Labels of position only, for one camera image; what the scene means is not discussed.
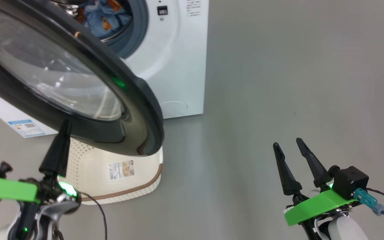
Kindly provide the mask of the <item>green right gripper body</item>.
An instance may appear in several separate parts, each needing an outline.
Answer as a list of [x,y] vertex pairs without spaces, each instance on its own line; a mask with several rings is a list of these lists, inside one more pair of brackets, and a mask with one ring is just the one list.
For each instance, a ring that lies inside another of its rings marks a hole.
[[346,200],[334,190],[324,191],[312,198],[298,203],[284,213],[284,217],[289,226],[297,225],[311,218],[320,216],[344,205],[350,205],[356,199]]

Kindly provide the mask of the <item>small printed text sticker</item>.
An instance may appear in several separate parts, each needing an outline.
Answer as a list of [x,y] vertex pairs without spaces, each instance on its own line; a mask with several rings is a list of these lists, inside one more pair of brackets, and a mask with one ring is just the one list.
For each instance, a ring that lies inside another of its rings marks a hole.
[[194,17],[201,15],[202,0],[186,0],[186,15]]

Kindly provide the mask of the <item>blue energy label sticker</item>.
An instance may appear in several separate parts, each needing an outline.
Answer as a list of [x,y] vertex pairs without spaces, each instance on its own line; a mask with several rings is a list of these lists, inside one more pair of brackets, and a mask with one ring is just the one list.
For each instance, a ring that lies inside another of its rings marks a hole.
[[46,133],[30,119],[9,121],[7,123],[24,138],[46,135]]

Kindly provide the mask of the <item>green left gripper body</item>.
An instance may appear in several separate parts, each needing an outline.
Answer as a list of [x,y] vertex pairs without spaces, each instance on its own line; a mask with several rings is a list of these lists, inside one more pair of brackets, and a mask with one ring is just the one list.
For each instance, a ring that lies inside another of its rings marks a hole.
[[59,182],[58,177],[19,181],[0,177],[0,200],[15,200],[21,209],[31,207],[34,214],[71,214],[81,204],[79,193],[70,184]]

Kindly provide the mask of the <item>dark grey glass washer door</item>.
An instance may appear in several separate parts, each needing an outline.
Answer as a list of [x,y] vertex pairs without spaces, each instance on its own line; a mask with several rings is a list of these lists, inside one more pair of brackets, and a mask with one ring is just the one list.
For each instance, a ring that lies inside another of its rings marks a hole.
[[0,0],[0,97],[71,137],[127,156],[163,144],[163,116],[145,80],[49,0]]

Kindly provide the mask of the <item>cream perforated laundry basket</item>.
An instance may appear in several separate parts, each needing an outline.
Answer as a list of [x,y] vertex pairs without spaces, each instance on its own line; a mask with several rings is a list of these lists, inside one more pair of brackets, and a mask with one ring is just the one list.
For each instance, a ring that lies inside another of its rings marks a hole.
[[[109,181],[108,164],[133,160],[135,175]],[[125,156],[71,139],[66,177],[59,181],[83,192],[85,205],[110,204],[154,191],[161,180],[163,149],[146,157]]]

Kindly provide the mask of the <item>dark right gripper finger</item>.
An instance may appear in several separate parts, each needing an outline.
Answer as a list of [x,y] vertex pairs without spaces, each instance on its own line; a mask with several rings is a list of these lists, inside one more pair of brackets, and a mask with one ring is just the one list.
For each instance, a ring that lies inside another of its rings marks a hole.
[[285,161],[285,155],[279,143],[273,143],[273,152],[275,155],[283,194],[286,196],[299,194],[300,190],[302,190],[302,186],[298,181],[295,180],[293,174],[291,173],[291,170],[289,169]]
[[305,144],[302,138],[296,138],[296,143],[301,155],[306,159],[308,166],[311,170],[312,176],[314,178],[314,186],[319,188],[328,188],[329,186],[327,185],[327,183],[329,183],[332,178],[329,176],[329,173],[327,172],[325,167],[321,164],[318,158]]

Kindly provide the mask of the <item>white washing machine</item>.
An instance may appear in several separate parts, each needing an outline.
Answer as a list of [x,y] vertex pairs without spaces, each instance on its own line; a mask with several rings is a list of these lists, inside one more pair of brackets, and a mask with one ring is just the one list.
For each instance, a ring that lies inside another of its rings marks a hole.
[[[44,0],[76,20],[86,0]],[[133,18],[116,36],[101,40],[154,91],[164,119],[202,114],[209,0],[188,17],[186,0],[128,0]]]

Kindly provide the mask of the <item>basket product label sticker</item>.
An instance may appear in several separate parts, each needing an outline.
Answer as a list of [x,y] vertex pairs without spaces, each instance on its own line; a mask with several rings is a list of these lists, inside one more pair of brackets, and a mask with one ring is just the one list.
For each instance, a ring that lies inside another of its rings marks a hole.
[[133,160],[127,160],[108,164],[109,181],[116,181],[125,177],[135,175],[135,164]]

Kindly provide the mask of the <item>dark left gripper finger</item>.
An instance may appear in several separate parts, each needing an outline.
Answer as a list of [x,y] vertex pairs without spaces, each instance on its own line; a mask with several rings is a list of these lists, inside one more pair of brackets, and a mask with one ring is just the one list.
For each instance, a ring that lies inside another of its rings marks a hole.
[[53,139],[40,167],[39,172],[47,178],[66,177],[70,151],[72,123],[66,119],[58,135]]

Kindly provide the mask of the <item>blue bear print garment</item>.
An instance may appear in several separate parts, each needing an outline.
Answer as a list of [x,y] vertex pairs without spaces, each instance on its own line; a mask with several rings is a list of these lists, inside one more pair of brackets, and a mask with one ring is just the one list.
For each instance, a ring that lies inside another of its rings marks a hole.
[[76,20],[101,40],[122,32],[133,18],[128,0],[86,0]]

